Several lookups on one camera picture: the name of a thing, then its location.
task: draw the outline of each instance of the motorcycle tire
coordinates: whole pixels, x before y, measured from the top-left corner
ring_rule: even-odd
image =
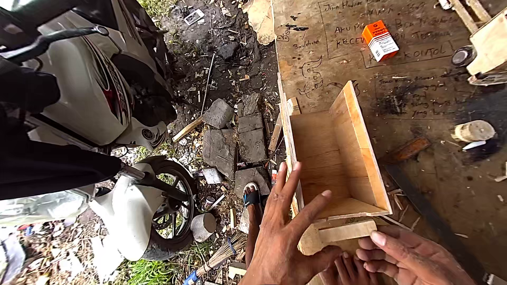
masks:
[[[193,201],[194,195],[197,194],[197,185],[183,166],[177,162],[165,159],[165,156],[160,155],[148,157],[139,161],[139,163],[148,163],[155,172],[155,175],[159,175],[161,173],[176,174],[180,178],[180,181],[186,183],[188,191],[191,192],[190,220],[185,232],[177,238],[166,239],[160,236],[160,234],[152,226],[148,247],[141,257],[142,259],[152,261],[167,260],[176,255],[176,253],[189,248],[194,240],[192,231],[190,230],[190,223],[194,216],[198,213],[195,202]]]

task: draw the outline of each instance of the hand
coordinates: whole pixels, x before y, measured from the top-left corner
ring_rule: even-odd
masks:
[[[289,221],[288,213],[300,172],[298,162],[285,182],[287,165],[280,165],[280,179],[268,197],[252,262],[241,284],[306,284],[342,253],[338,246],[332,245],[312,256],[305,256],[298,250],[303,232],[331,197],[331,191],[322,192]]]
[[[337,258],[326,270],[319,273],[324,285],[378,285],[375,273],[367,272],[357,256],[352,258],[347,252]]]
[[[445,248],[400,227],[379,226],[359,246],[367,271],[383,272],[400,285],[475,285]]]

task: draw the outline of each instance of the wooden box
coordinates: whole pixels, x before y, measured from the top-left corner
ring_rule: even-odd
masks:
[[[280,109],[289,164],[303,163],[296,213],[327,189],[332,201],[319,219],[392,213],[351,81],[329,111],[290,116],[283,92]]]

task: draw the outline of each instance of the motorcycle front wheel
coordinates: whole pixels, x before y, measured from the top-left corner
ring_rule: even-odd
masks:
[[[197,213],[194,201],[197,185],[183,166],[165,159],[165,156],[148,157],[139,163],[148,163],[160,180],[187,195],[187,201],[183,202],[167,198],[153,217],[150,241],[142,258],[167,260],[189,247],[194,240],[190,224]]]

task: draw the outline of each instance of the broom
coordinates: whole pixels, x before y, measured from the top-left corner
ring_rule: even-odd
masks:
[[[233,256],[242,249],[246,244],[246,236],[243,233],[234,235],[231,239],[227,238],[227,242],[220,246],[219,250],[209,259],[208,262],[204,263],[199,269],[190,273],[190,275],[183,282],[184,285],[192,285],[202,277],[206,272],[213,269],[213,267],[219,265],[227,258]]]

